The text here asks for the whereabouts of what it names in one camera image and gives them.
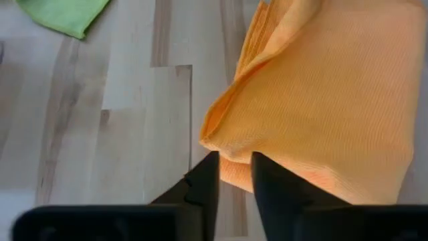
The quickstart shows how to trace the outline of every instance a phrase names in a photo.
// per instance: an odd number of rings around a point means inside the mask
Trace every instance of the orange towel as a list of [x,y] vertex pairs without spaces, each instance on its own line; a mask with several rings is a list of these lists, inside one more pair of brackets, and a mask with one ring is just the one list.
[[419,0],[260,3],[235,82],[200,142],[251,191],[259,151],[352,204],[392,204],[413,157],[425,45]]

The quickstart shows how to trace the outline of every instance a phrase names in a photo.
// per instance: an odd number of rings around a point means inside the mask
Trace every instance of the wooden floor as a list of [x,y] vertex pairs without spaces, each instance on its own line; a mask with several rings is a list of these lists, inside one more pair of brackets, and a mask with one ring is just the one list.
[[[45,204],[144,204],[207,153],[258,0],[112,0],[84,41],[0,0],[0,241]],[[428,204],[428,70],[401,201]],[[218,240],[264,240],[252,194],[221,184]]]

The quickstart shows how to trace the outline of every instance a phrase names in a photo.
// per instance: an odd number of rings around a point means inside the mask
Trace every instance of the orange cloth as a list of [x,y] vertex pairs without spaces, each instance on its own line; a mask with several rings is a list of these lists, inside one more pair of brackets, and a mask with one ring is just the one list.
[[251,191],[259,151],[352,204],[392,204],[413,157],[425,45],[419,0],[260,3],[235,82],[200,142]]

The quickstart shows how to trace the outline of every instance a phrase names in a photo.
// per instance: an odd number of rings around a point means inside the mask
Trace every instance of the microfiber cloth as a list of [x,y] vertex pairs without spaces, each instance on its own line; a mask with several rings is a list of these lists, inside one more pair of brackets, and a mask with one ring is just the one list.
[[261,152],[352,204],[397,201],[413,158],[425,47],[420,0],[261,2],[200,143],[252,191]]
[[37,23],[82,39],[109,0],[17,0]]

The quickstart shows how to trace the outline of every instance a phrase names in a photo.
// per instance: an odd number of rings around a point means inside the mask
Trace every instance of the green cloth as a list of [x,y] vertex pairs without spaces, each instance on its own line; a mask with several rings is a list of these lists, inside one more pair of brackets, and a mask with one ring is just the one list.
[[37,23],[82,39],[109,0],[16,0]]

